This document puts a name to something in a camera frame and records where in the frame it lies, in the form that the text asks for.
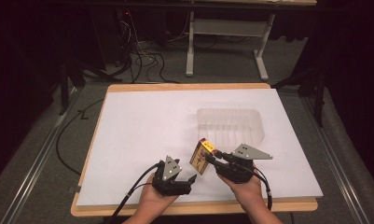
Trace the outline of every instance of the small cardboard box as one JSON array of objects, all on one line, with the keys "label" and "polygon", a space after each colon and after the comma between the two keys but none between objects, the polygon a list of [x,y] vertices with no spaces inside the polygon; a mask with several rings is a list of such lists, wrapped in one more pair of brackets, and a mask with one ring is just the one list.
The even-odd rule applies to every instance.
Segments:
[{"label": "small cardboard box", "polygon": [[199,172],[200,175],[203,175],[204,171],[209,165],[209,162],[206,161],[204,154],[213,154],[214,151],[215,147],[205,138],[202,138],[196,145],[195,151],[193,152],[189,163]]}]

